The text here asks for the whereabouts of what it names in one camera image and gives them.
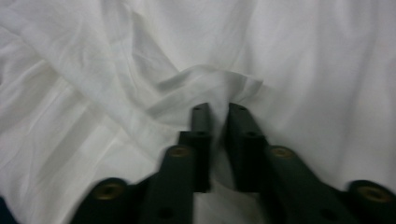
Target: white fabric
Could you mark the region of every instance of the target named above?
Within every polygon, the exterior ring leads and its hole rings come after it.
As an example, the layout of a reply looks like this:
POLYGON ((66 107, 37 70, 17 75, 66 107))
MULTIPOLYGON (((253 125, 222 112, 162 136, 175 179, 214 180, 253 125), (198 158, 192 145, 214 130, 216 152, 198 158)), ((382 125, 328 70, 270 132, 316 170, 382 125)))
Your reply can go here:
MULTIPOLYGON (((247 106, 326 183, 396 190, 396 2, 2 0, 0 195, 20 223, 67 223, 95 181, 137 182, 209 102, 247 106)), ((214 190, 195 223, 262 223, 214 190)))

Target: black plastic part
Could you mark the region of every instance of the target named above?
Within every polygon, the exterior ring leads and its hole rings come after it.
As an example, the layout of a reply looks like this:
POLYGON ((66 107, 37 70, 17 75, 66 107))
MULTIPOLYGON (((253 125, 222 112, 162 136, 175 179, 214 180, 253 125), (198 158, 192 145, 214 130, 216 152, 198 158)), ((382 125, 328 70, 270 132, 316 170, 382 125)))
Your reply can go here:
POLYGON ((268 143, 250 112, 241 105, 229 104, 225 147, 236 189, 258 192, 262 170, 262 150, 268 143))
POLYGON ((0 198, 0 223, 5 224, 18 224, 18 222, 14 219, 14 217, 9 212, 6 201, 3 198, 0 198))
POLYGON ((195 106, 191 111, 191 131, 180 132, 178 143, 195 150, 195 192, 210 190, 209 168, 212 143, 212 121, 209 104, 195 106))
POLYGON ((97 184, 79 206, 72 224, 111 224, 122 223, 128 214, 128 205, 132 188, 125 181, 118 178, 109 178, 97 184), (109 186, 109 197, 106 197, 106 188, 109 186), (111 188, 118 188, 117 196, 111 196, 111 188))
POLYGON ((261 197, 269 223, 359 223, 295 152, 273 146, 264 150, 264 158, 261 197))
POLYGON ((396 196, 388 189, 367 180, 353 181, 346 204, 362 223, 396 223, 396 196))
POLYGON ((166 150, 160 172, 148 187, 139 224, 191 224, 194 150, 173 146, 166 150))

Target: mounting hole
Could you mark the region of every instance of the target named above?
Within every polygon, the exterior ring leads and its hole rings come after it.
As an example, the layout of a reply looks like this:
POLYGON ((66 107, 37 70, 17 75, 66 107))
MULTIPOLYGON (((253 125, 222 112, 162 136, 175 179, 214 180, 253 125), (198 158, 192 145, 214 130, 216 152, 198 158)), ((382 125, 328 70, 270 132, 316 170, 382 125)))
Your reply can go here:
POLYGON ((360 187, 358 188, 358 193, 365 199, 376 203, 387 203, 391 201, 391 198, 386 191, 375 187, 360 187))
POLYGON ((158 218, 160 219, 170 219, 174 216, 172 209, 165 207, 161 208, 157 214, 158 218))
POLYGON ((330 209, 322 209, 320 210, 320 215, 329 221, 337 221, 338 216, 334 213, 334 211, 330 209))
POLYGON ((172 157, 185 157, 189 155, 189 150, 185 147, 175 147, 169 151, 172 157))
POLYGON ((96 188, 93 197, 97 200, 112 200, 124 192, 124 186, 120 184, 105 184, 96 188))
POLYGON ((255 132, 247 132, 247 136, 255 137, 255 136, 257 136, 257 134, 255 132))
POLYGON ((293 156, 293 152, 283 147, 276 147, 272 149, 272 153, 279 158, 287 159, 293 156))

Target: black mechanical component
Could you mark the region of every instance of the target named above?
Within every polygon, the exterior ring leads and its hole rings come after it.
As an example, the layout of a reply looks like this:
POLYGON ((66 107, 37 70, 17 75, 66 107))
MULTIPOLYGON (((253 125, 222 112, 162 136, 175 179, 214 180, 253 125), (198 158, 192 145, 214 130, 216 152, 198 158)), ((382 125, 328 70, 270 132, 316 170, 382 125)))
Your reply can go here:
POLYGON ((237 190, 257 192, 261 179, 262 150, 268 143, 250 112, 230 104, 226 123, 225 147, 237 190))
POLYGON ((137 185, 109 178, 80 204, 72 224, 191 224, 193 193, 206 192, 212 140, 209 104, 191 112, 191 131, 169 147, 157 174, 137 185))
POLYGON ((269 146, 248 110, 230 104, 226 151, 235 188, 259 192, 269 224, 396 223, 395 196, 369 181, 332 189, 286 147, 269 146))
POLYGON ((270 223, 285 223, 281 218, 286 223, 359 223, 295 152, 285 147, 268 147, 264 158, 262 207, 272 209, 268 213, 270 223), (274 200, 277 207, 270 204, 274 200))
MULTIPOLYGON (((191 131, 169 147, 157 174, 137 185, 118 178, 97 184, 72 224, 191 224, 193 193, 207 192, 212 141, 210 108, 192 109, 191 131)), ((260 194, 268 224, 396 223, 396 196, 366 180, 347 191, 322 183, 293 150, 270 146, 241 105, 230 104, 225 146, 235 188, 260 194)))
POLYGON ((196 152, 195 192, 207 192, 209 183, 209 154, 212 143, 212 122, 209 104, 197 105, 191 112, 191 131, 180 132, 178 143, 196 152))

